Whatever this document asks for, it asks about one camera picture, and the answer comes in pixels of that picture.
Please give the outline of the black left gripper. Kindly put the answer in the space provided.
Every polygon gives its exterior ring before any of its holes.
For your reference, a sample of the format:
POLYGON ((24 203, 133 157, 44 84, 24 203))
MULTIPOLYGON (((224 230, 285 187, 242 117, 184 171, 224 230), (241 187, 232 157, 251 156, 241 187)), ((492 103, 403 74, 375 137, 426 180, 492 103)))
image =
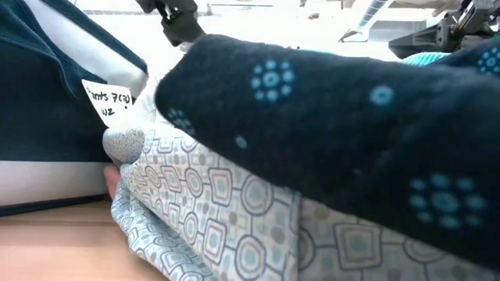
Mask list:
POLYGON ((160 10, 162 31, 172 46, 194 43, 205 36, 195 19, 198 5, 195 0, 135 0, 143 12, 160 10))

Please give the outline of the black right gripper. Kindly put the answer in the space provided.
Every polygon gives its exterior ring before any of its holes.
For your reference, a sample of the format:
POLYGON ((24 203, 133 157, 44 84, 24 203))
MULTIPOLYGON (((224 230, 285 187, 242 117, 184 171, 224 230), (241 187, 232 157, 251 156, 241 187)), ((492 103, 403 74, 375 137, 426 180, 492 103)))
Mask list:
POLYGON ((451 25, 445 20, 388 42, 389 49, 400 59, 421 52, 452 52, 472 48, 494 37, 492 26, 500 17, 500 0, 462 0, 452 14, 451 25))

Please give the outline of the teal ribbed cloth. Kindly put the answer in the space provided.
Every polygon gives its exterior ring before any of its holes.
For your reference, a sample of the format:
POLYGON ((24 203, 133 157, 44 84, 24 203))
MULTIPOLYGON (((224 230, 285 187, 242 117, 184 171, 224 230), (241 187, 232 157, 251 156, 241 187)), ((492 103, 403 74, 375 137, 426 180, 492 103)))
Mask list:
POLYGON ((443 59, 447 55, 448 53, 445 52, 421 52, 402 59, 401 63, 412 66, 425 66, 439 59, 443 59))

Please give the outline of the navy cloth with blue dots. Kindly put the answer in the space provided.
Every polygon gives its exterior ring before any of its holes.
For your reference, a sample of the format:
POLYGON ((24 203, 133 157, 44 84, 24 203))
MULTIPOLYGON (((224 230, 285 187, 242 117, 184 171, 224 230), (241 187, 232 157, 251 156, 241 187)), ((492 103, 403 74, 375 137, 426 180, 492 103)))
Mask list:
POLYGON ((155 104, 274 185, 500 272, 500 37, 411 66, 208 35, 155 104))

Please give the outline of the pink and grey sock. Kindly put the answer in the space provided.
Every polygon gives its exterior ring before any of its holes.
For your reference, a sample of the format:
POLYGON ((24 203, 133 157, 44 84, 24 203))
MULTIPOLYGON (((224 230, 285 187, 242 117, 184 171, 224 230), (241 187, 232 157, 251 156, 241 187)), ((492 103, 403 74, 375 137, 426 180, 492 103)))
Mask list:
POLYGON ((102 138, 105 153, 112 160, 103 169, 109 196, 113 201, 120 181, 120 167, 131 164, 141 155, 145 141, 143 129, 137 127, 107 129, 102 138))

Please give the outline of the light geometric patterned cloth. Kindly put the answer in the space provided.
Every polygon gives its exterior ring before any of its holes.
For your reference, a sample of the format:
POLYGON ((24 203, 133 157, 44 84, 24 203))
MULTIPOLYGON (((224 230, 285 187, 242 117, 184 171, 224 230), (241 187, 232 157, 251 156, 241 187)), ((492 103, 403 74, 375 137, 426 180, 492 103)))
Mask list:
POLYGON ((169 281, 500 281, 375 223, 275 187, 169 126, 143 130, 112 216, 169 281))

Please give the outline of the white handwritten paper tag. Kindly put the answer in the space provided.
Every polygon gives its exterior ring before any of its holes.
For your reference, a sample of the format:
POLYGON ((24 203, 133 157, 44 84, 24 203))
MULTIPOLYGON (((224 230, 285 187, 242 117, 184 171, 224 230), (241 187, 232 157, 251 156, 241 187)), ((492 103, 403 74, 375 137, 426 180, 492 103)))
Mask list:
POLYGON ((131 112, 133 100, 126 87, 100 84, 89 80, 81 81, 102 122, 108 127, 124 126, 131 112))

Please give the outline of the navy and white fabric bin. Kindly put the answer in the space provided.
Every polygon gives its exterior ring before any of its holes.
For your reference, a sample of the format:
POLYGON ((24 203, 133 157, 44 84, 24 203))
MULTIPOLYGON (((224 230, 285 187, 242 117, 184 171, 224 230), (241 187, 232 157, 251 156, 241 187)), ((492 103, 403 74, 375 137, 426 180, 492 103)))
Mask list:
POLYGON ((0 0, 0 217, 104 199, 105 124, 84 81, 133 103, 148 67, 70 0, 0 0))

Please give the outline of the slanted silver ceiling duct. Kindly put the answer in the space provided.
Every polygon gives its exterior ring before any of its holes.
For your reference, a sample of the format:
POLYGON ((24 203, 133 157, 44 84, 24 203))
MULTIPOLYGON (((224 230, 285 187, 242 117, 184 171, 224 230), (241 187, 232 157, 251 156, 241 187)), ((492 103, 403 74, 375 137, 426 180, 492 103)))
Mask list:
POLYGON ((366 42, 371 27, 394 0, 353 0, 348 29, 340 42, 366 42))

